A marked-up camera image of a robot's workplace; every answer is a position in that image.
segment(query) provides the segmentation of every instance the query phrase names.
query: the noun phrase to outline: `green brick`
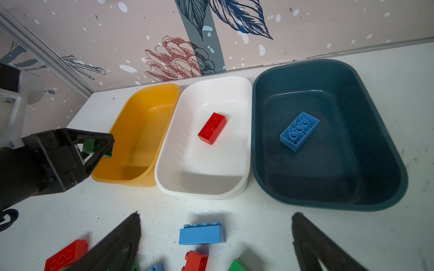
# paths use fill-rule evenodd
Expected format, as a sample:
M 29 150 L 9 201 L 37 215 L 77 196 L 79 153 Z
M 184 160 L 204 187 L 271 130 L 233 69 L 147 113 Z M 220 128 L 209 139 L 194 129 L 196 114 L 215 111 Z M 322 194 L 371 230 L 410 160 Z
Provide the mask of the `green brick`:
M 228 271 L 250 271 L 240 258 L 235 259 L 230 265 Z

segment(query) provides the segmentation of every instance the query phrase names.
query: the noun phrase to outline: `blue lego brick in teal bin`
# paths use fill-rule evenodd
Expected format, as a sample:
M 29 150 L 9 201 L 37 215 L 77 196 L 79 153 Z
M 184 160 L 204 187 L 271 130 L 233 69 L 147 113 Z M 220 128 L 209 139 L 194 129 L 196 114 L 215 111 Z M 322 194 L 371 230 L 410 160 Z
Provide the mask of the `blue lego brick in teal bin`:
M 291 125 L 280 135 L 280 142 L 297 151 L 306 139 L 315 131 L 319 119 L 301 112 Z
M 198 245 L 198 244 L 215 244 L 225 243 L 226 233 L 224 227 L 219 222 L 204 223 L 202 225 L 189 224 L 184 225 L 179 230 L 180 245 Z
M 158 264 L 156 266 L 153 266 L 148 271 L 164 271 L 164 266 L 163 266 L 163 264 Z

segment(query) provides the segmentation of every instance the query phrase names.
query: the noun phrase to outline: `table surface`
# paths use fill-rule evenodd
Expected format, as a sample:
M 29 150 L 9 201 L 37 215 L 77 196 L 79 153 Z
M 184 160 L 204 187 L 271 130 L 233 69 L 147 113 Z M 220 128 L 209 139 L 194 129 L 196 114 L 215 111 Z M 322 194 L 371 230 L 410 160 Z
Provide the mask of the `table surface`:
M 367 269 L 434 268 L 434 43 L 339 56 L 355 68 L 407 167 L 403 199 L 379 212 L 351 212 L 281 204 L 252 173 L 246 190 L 231 200 L 190 199 L 86 179 L 61 194 L 35 196 L 14 206 L 20 217 L 0 233 L 0 270 L 43 270 L 45 260 L 76 239 L 93 247 L 123 219 L 138 211 L 141 270 L 164 263 L 180 270 L 185 253 L 209 252 L 207 271 L 227 270 L 240 257 L 252 271 L 299 270 L 291 216 L 302 212 Z M 240 75 L 252 83 L 270 67 L 174 82 L 184 90 L 209 78 Z M 140 87 L 93 94 L 69 128 L 107 133 L 127 99 Z M 219 221 L 226 243 L 178 245 L 179 229 Z

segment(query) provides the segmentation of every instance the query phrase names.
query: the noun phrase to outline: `wallpaper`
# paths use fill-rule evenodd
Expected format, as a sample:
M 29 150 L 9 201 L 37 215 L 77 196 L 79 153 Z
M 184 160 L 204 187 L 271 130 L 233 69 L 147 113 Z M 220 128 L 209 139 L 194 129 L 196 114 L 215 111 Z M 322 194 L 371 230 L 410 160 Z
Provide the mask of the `wallpaper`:
M 0 0 L 97 91 L 434 36 L 434 0 Z
M 39 102 L 26 107 L 22 137 L 66 127 L 86 102 L 85 97 L 72 90 L 64 80 L 1 31 L 0 63 L 44 78 L 44 96 Z

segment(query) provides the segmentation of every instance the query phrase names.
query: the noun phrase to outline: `white spot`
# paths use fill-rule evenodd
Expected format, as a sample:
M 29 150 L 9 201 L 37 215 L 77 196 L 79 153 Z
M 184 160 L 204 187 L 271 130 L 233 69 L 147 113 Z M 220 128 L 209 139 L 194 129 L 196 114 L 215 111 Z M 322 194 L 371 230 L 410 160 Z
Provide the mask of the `white spot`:
M 123 13 L 127 13 L 127 11 L 128 11 L 127 5 L 125 5 L 122 2 L 119 2 L 118 7 Z
M 259 44 L 259 55 L 265 55 L 265 47 L 262 44 Z
M 211 26 L 203 26 L 202 31 L 213 31 L 213 28 Z
M 137 72 L 137 70 L 135 68 L 127 66 L 127 65 L 119 65 L 119 67 L 126 72 Z
M 243 33 L 241 31 L 237 31 L 239 36 L 243 37 L 243 41 L 245 44 L 249 43 L 249 36 L 246 33 Z

